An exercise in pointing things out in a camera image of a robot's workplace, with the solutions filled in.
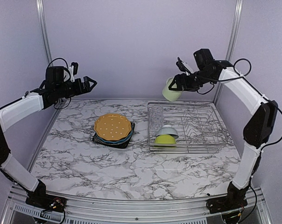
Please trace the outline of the clear glass blue flower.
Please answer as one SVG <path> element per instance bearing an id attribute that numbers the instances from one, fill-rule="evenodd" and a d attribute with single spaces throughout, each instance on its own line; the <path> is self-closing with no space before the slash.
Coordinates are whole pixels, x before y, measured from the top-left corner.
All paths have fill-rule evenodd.
<path id="1" fill-rule="evenodd" d="M 158 131 L 163 126 L 163 116 L 153 115 L 149 118 L 149 127 L 152 131 Z"/>

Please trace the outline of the white patterned bowl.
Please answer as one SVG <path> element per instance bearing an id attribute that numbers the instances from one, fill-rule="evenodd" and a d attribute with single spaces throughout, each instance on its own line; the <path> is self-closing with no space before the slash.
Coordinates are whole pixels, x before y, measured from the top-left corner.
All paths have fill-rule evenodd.
<path id="1" fill-rule="evenodd" d="M 161 127 L 161 129 L 156 133 L 156 136 L 160 136 L 160 135 L 164 135 L 164 134 L 170 135 L 174 139 L 179 138 L 179 134 L 178 134 L 177 130 L 175 128 L 173 128 L 171 125 L 163 125 Z"/>

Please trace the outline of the orange polka dot plate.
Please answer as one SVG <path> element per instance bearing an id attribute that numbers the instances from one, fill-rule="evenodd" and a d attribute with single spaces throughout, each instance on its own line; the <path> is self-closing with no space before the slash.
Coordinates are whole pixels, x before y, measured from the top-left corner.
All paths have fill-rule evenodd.
<path id="1" fill-rule="evenodd" d="M 94 123 L 96 134 L 105 140 L 120 140 L 132 130 L 128 118 L 118 113 L 107 113 L 100 116 Z"/>

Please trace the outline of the black floral square plate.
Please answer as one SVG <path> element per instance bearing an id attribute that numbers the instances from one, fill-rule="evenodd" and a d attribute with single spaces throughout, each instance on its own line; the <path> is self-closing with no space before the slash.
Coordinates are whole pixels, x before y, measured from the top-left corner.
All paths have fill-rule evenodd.
<path id="1" fill-rule="evenodd" d="M 118 149 L 125 149 L 132 136 L 133 136 L 133 133 L 134 133 L 134 128 L 135 128 L 135 123 L 134 122 L 131 122 L 131 132 L 129 133 L 129 135 L 121 140 L 119 140 L 119 142 L 112 142 L 111 143 L 107 143 L 107 142 L 104 142 L 96 133 L 94 134 L 94 136 L 92 137 L 92 141 L 94 143 L 97 143 L 97 144 L 100 144 L 100 145 L 103 145 L 103 146 L 108 146 L 108 147 L 113 147 L 113 148 L 118 148 Z"/>

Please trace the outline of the blue polka dot plate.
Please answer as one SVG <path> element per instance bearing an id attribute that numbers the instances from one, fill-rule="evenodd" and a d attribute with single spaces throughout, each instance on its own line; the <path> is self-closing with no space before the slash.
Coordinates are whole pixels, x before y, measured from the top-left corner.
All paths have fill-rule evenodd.
<path id="1" fill-rule="evenodd" d="M 99 137 L 97 134 L 94 134 L 93 138 L 99 140 L 100 142 L 106 143 L 106 144 L 118 145 L 118 144 L 122 144 L 122 143 L 130 140 L 132 135 L 133 135 L 133 131 L 131 131 L 126 137 L 124 137 L 120 140 L 105 140 L 105 139 Z"/>

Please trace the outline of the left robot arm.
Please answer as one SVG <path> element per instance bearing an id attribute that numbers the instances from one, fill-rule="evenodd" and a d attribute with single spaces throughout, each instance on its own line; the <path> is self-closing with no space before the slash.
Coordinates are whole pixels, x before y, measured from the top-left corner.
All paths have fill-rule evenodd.
<path id="1" fill-rule="evenodd" d="M 70 99 L 89 93 L 97 82 L 87 76 L 75 78 L 78 64 L 70 67 L 49 66 L 40 87 L 0 108 L 0 171 L 11 181 L 18 183 L 28 194 L 28 199 L 41 208 L 50 204 L 51 196 L 45 184 L 28 172 L 12 155 L 4 133 L 29 115 L 56 105 L 62 99 Z"/>

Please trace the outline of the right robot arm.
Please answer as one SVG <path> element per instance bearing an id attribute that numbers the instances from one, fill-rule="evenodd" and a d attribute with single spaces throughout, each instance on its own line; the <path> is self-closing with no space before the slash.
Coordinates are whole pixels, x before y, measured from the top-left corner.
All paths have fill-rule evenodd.
<path id="1" fill-rule="evenodd" d="M 259 167 L 261 152 L 274 129 L 278 104 L 260 93 L 246 76 L 237 71 L 236 65 L 227 60 L 215 60 L 209 49 L 194 54 L 198 71 L 178 58 L 176 65 L 181 74 L 175 75 L 168 85 L 170 91 L 196 92 L 206 83 L 222 83 L 246 106 L 252 115 L 243 129 L 244 150 L 238 171 L 229 183 L 227 195 L 209 200 L 233 209 L 245 198 L 251 179 Z"/>

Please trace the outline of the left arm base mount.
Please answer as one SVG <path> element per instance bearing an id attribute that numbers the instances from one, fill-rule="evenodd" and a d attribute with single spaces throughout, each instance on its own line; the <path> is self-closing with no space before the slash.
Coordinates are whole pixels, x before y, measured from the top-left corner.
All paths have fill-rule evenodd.
<path id="1" fill-rule="evenodd" d="M 55 211 L 63 213 L 66 201 L 64 197 L 45 194 L 43 196 L 30 195 L 26 198 L 25 202 L 28 205 L 41 208 L 43 212 Z"/>

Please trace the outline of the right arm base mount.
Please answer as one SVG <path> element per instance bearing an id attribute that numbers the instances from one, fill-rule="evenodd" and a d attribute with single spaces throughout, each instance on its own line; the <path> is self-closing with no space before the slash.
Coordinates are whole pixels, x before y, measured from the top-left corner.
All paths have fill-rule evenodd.
<path id="1" fill-rule="evenodd" d="M 221 196 L 211 198 L 206 201 L 206 207 L 211 214 L 226 212 L 238 208 L 243 208 L 248 205 L 245 196 L 234 197 L 234 196 Z"/>

